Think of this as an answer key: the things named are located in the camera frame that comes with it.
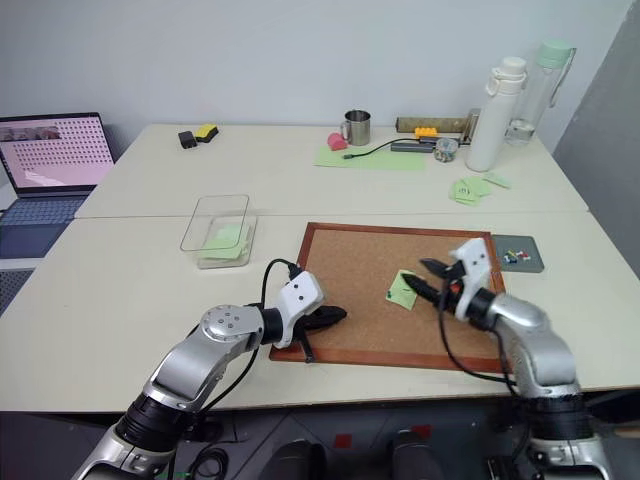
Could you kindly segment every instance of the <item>laptop keyboard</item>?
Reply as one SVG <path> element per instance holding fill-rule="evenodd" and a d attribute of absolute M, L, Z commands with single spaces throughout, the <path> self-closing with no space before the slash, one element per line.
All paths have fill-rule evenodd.
<path fill-rule="evenodd" d="M 4 312 L 22 285 L 28 280 L 33 270 L 0 271 L 0 315 Z"/>
<path fill-rule="evenodd" d="M 69 223 L 85 197 L 56 200 L 18 200 L 0 217 L 0 225 Z"/>

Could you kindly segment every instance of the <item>cork board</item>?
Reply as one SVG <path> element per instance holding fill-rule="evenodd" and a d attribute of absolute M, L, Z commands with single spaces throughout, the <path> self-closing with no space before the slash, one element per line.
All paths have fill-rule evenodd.
<path fill-rule="evenodd" d="M 309 332 L 316 360 L 457 369 L 442 345 L 433 306 L 418 298 L 408 311 L 387 301 L 385 295 L 400 269 L 412 270 L 439 288 L 442 281 L 419 260 L 432 257 L 451 263 L 449 252 L 474 237 L 484 238 L 490 252 L 490 289 L 503 292 L 500 264 L 489 232 L 308 223 L 298 263 L 318 278 L 326 305 L 347 311 L 347 317 L 337 325 Z M 445 322 L 452 351 L 469 368 L 501 371 L 496 345 L 486 333 L 449 313 Z M 273 347 L 270 358 L 304 361 L 297 344 L 283 350 Z"/>

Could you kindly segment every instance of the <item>gray floor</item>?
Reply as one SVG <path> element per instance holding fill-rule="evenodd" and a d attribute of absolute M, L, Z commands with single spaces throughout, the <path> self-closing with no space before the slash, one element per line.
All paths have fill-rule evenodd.
<path fill-rule="evenodd" d="M 257 478 L 277 448 L 301 438 L 325 447 L 327 478 L 388 478 L 383 460 L 390 439 L 398 430 L 418 427 L 430 431 L 429 442 L 450 480 L 485 479 L 483 457 L 510 452 L 518 433 L 493 433 L 494 414 L 486 402 L 474 401 L 225 413 L 220 416 L 224 425 L 220 447 L 230 458 L 227 479 Z M 1 414 L 0 479 L 68 478 L 103 430 L 51 417 Z M 599 431 L 604 433 L 616 479 L 640 478 L 640 440 L 618 438 L 606 425 Z M 336 448 L 337 435 L 351 435 L 351 446 Z M 181 444 L 174 478 L 185 478 L 204 445 Z"/>

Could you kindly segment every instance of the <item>white water bottle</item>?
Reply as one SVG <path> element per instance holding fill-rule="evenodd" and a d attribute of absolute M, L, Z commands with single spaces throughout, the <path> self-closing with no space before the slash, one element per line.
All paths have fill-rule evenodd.
<path fill-rule="evenodd" d="M 519 57 L 505 57 L 499 67 L 491 69 L 485 87 L 489 99 L 480 112 L 466 160 L 471 170 L 486 172 L 493 167 L 527 76 L 526 65 Z"/>

